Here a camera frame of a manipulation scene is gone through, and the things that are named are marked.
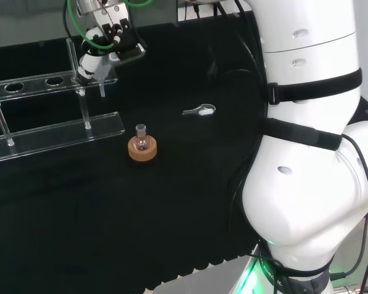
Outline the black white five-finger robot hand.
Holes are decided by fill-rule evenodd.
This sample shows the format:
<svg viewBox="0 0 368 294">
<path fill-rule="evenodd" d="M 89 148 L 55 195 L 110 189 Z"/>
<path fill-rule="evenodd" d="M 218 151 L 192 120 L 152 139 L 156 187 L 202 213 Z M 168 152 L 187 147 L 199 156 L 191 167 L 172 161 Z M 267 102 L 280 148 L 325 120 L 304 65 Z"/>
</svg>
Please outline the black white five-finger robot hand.
<svg viewBox="0 0 368 294">
<path fill-rule="evenodd" d="M 86 86 L 94 79 L 105 79 L 111 67 L 145 55 L 145 48 L 124 2 L 77 1 L 77 15 L 94 21 L 82 36 L 83 56 L 76 76 L 80 85 Z"/>
</svg>

